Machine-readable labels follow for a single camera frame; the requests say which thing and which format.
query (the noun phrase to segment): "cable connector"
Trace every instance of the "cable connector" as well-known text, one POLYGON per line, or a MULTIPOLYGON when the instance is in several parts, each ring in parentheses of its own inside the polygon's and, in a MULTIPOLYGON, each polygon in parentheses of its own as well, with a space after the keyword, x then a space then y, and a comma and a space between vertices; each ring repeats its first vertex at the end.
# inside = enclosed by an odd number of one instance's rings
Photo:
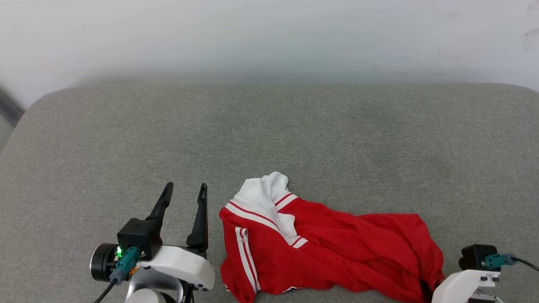
POLYGON ((502 267, 503 265, 515 265, 516 261, 512 259, 515 255, 512 253, 497 253, 485 257, 484 267, 493 269, 496 267, 502 267))
POLYGON ((121 285, 139 260, 139 249, 136 246, 128 248, 122 258, 116 263, 116 269, 110 274, 109 279, 111 281, 116 279, 116 285, 121 285))

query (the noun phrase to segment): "red fabric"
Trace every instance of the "red fabric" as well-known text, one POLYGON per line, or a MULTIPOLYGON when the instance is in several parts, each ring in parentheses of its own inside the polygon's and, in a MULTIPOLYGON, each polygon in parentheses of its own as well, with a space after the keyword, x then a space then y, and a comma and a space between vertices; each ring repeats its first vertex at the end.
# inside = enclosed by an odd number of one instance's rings
POLYGON ((425 302, 428 295, 424 296, 421 282, 432 294, 444 278, 443 254, 417 214, 354 216, 301 198, 279 213, 295 216, 295 230, 308 242, 294 248, 301 238, 288 244, 268 225, 227 208, 219 213, 227 253, 221 275, 242 303, 253 302, 257 290, 279 294, 334 285, 355 292, 375 289, 403 302, 425 302))

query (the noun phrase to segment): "white wall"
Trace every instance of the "white wall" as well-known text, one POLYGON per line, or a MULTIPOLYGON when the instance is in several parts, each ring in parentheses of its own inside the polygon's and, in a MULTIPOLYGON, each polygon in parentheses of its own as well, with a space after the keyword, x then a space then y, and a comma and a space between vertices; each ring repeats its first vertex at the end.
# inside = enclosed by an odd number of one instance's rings
POLYGON ((502 82, 539 89, 539 0, 2 0, 0 88, 502 82))

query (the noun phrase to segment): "camera lens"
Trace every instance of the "camera lens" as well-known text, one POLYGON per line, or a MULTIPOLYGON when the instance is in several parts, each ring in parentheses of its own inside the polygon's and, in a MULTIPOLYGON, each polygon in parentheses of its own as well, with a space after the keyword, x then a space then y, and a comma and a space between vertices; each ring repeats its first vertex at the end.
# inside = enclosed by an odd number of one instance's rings
POLYGON ((90 272, 96 281, 109 282, 109 275, 114 271, 114 257, 118 244, 103 243, 95 249, 90 260, 90 272))

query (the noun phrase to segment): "red and white garment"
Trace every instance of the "red and white garment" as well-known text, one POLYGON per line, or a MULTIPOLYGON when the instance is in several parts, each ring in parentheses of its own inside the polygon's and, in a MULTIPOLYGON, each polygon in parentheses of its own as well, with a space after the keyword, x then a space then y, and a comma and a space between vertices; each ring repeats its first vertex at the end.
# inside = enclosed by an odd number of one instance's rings
POLYGON ((444 278, 444 257, 417 214, 354 216, 288 192, 288 178, 248 179, 223 209, 227 257, 221 275, 242 303, 340 285, 426 302, 444 278))

